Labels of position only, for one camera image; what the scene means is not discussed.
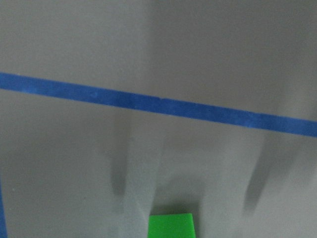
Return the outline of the green block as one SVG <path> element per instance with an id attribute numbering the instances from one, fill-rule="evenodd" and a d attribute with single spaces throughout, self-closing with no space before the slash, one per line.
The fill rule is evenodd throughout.
<path id="1" fill-rule="evenodd" d="M 191 213 L 151 215 L 148 238 L 195 238 L 195 227 Z"/>

